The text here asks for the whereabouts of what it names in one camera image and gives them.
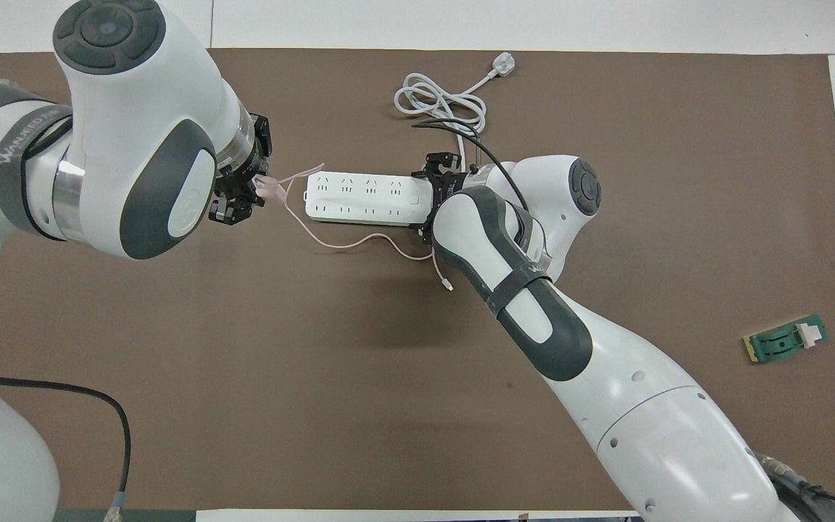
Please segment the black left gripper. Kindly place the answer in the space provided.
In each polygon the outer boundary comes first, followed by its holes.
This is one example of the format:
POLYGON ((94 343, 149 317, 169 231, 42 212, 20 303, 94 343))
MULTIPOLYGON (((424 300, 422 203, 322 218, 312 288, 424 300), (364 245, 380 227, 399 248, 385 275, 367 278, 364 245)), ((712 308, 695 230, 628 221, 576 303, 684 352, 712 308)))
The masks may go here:
POLYGON ((208 219, 218 223, 239 223, 251 217, 255 207, 265 206, 265 199, 256 193, 253 178, 267 175, 269 158, 273 152, 269 120, 262 115, 251 115, 254 133, 251 162, 232 169, 222 167, 217 172, 217 191, 213 191, 208 219))

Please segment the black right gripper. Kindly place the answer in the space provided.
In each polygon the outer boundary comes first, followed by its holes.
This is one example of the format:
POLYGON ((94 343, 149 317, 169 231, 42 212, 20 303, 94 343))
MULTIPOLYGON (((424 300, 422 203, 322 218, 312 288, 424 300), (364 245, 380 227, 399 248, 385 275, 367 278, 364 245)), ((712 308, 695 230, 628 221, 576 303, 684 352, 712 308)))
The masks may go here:
POLYGON ((441 204, 460 191, 467 178, 467 173, 460 173, 461 161, 462 156, 453 152, 428 153, 422 169, 411 172, 414 178, 431 182, 431 211, 423 223, 417 224, 417 233, 426 245, 432 245, 433 222, 441 204))

